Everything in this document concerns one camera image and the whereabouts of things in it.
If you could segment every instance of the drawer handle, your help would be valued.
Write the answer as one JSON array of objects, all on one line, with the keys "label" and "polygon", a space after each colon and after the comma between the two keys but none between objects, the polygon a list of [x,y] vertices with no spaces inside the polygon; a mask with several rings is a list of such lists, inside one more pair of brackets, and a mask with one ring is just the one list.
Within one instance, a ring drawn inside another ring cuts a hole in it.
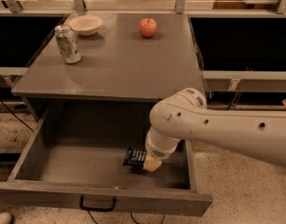
[{"label": "drawer handle", "polygon": [[113,198],[112,205],[109,208],[98,208],[98,207],[88,207],[84,206],[84,196],[80,196],[79,199],[79,208],[85,211],[93,211],[93,212],[111,212],[113,211],[115,204],[116,204],[116,198]]}]

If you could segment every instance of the can lid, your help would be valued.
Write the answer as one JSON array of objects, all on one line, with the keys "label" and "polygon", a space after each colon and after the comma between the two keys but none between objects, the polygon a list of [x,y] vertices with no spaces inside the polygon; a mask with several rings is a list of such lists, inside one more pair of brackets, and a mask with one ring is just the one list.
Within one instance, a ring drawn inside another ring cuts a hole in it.
[{"label": "can lid", "polygon": [[69,30],[71,30],[71,26],[66,24],[55,27],[55,32],[57,33],[65,33],[68,32]]}]

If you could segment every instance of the black panel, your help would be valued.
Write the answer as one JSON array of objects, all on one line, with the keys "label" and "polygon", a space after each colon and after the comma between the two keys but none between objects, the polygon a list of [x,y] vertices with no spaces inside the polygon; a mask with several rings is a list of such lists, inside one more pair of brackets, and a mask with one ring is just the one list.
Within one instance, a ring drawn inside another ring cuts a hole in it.
[{"label": "black panel", "polygon": [[0,161],[16,162],[20,158],[21,153],[0,153]]},{"label": "black panel", "polygon": [[286,71],[286,18],[191,18],[205,70]]},{"label": "black panel", "polygon": [[62,17],[0,17],[0,66],[24,67]]}]

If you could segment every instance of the apple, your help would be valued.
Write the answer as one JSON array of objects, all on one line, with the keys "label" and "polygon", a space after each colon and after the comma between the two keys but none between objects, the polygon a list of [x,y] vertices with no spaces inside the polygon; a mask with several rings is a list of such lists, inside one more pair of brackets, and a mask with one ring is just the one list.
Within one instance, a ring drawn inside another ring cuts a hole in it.
[{"label": "apple", "polygon": [[143,37],[153,37],[156,32],[157,24],[152,18],[144,18],[139,23],[139,31]]}]

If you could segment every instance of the gray cabinet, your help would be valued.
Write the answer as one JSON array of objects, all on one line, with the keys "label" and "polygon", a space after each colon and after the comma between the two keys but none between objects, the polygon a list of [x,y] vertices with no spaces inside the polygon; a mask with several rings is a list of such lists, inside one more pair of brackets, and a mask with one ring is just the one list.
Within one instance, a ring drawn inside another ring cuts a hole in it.
[{"label": "gray cabinet", "polygon": [[144,149],[158,100],[186,87],[203,91],[188,18],[154,14],[162,28],[148,40],[136,30],[144,15],[100,16],[99,33],[79,38],[79,63],[64,64],[52,39],[14,87],[38,124],[0,182],[0,196],[28,205],[202,216],[212,199],[196,191],[190,142],[153,173],[123,166],[128,147]]}]

